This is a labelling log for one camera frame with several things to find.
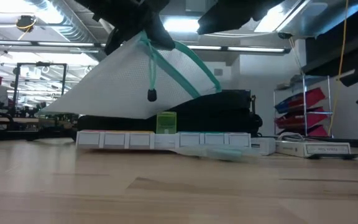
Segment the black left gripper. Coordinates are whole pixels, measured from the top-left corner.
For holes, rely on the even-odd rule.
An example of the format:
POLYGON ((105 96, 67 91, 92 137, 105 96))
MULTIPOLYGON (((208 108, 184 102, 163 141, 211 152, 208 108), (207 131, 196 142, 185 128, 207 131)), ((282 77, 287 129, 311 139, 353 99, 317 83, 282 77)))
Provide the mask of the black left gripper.
POLYGON ((154 47, 165 50, 175 48, 175 42, 160 20, 159 13, 170 0, 74 0, 114 26, 104 52, 111 54, 126 40, 126 33, 138 33, 147 28, 147 37, 154 47))

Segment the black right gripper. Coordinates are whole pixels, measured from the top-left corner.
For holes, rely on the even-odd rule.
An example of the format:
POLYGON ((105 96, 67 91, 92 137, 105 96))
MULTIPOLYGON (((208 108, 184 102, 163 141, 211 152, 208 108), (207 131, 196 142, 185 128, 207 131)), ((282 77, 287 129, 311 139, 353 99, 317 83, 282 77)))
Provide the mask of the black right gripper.
POLYGON ((199 20, 198 34, 240 29, 247 18, 262 19, 284 0, 218 0, 199 20))

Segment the white mesh teal-trimmed pouch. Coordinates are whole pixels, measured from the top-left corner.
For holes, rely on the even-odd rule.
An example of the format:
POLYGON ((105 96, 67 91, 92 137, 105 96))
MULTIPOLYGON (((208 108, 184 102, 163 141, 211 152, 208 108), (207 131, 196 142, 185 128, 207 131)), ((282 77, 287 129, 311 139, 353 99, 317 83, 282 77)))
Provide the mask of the white mesh teal-trimmed pouch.
POLYGON ((140 32, 38 114, 146 119, 221 92, 199 56, 181 42, 174 44, 171 50, 157 47, 140 32))

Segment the black backpack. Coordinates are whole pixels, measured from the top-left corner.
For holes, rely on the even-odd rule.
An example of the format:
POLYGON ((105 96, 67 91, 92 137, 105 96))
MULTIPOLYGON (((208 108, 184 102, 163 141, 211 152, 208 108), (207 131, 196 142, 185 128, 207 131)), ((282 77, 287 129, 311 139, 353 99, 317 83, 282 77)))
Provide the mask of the black backpack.
MULTIPOLYGON (((250 133, 255 136, 262 118, 250 111, 250 92, 224 90, 187 101, 167 110, 177 114, 178 132, 250 133)), ((155 131, 156 115, 146 119, 82 116, 77 130, 155 131)))

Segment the rainbow weekly pill organizer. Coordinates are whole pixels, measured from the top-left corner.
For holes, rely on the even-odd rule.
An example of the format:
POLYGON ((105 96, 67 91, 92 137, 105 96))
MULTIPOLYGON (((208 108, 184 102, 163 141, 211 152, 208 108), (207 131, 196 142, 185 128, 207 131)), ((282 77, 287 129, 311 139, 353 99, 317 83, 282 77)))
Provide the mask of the rainbow weekly pill organizer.
POLYGON ((251 148, 250 118, 241 111, 166 112, 148 119, 83 116, 78 123, 78 149, 168 151, 187 146, 251 148))

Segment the small white packet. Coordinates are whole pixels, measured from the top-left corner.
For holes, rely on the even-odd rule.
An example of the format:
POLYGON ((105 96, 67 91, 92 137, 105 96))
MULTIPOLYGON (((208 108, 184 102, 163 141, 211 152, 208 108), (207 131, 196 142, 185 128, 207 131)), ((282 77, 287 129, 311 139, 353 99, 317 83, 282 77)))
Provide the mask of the small white packet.
POLYGON ((267 137, 251 138, 252 149, 262 156, 269 156, 276 151, 275 139, 267 137))

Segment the long ceiling light bar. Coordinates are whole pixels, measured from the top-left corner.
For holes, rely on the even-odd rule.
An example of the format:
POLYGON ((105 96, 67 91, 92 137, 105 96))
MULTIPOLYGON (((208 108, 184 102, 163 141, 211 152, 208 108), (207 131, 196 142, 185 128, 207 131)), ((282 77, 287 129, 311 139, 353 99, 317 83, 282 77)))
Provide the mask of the long ceiling light bar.
POLYGON ((207 46, 207 45, 188 45, 192 50, 215 50, 225 52, 256 52, 256 53, 288 53, 289 49, 263 48, 263 47, 227 47, 227 46, 207 46))
POLYGON ((41 47, 105 47, 105 43, 88 42, 37 42, 25 40, 0 40, 0 45, 41 46, 41 47))

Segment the red paper tray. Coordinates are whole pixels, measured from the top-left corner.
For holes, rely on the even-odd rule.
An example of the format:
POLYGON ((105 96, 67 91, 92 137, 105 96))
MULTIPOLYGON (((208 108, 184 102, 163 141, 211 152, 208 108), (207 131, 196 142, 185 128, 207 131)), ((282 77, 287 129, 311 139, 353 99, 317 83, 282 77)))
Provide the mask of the red paper tray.
POLYGON ((322 124, 317 124, 308 128, 307 135, 313 137, 328 137, 328 133, 322 124))
POLYGON ((326 119, 328 115, 323 110, 323 107, 309 108, 304 114, 303 110, 291 111, 285 115, 277 118, 275 123, 280 129, 297 129, 297 128, 310 128, 318 122, 326 119))
POLYGON ((326 96, 320 88, 314 88, 305 93, 298 93, 288 97, 275 105, 275 109, 279 114, 304 110, 304 97, 306 97, 306 107, 309 108, 325 99, 326 96))

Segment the black metal bar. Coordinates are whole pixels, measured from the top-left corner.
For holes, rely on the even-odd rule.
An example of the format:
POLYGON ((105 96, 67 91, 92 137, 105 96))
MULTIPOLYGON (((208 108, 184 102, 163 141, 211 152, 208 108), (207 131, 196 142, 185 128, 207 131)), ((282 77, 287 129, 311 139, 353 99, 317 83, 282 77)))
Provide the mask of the black metal bar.
POLYGON ((358 83, 358 11, 326 33, 306 39, 303 71, 337 77, 346 87, 358 83))

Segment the playing card box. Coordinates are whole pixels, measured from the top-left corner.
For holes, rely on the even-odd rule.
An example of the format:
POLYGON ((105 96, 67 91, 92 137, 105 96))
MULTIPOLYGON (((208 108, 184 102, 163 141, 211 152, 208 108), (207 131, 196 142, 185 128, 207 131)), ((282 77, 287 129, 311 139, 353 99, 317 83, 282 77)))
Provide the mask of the playing card box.
POLYGON ((276 141, 275 144, 277 153, 305 159, 353 160, 358 158, 358 153, 352 153, 350 144, 346 142, 276 141))

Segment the silver ribbed ventilation duct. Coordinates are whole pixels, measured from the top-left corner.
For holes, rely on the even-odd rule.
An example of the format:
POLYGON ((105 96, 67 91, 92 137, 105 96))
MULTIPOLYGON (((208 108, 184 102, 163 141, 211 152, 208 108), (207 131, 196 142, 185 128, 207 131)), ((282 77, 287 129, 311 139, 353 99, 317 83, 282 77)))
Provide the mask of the silver ribbed ventilation duct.
POLYGON ((36 8, 38 18, 54 27, 69 42, 99 42, 69 6, 70 0, 24 0, 36 8))

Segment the black background rig frame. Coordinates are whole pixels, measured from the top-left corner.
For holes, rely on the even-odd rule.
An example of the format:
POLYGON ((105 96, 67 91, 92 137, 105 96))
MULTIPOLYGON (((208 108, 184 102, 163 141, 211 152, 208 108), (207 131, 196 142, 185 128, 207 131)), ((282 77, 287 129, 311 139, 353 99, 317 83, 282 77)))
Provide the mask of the black background rig frame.
POLYGON ((66 92, 68 65, 21 62, 13 69, 12 109, 36 113, 66 92))

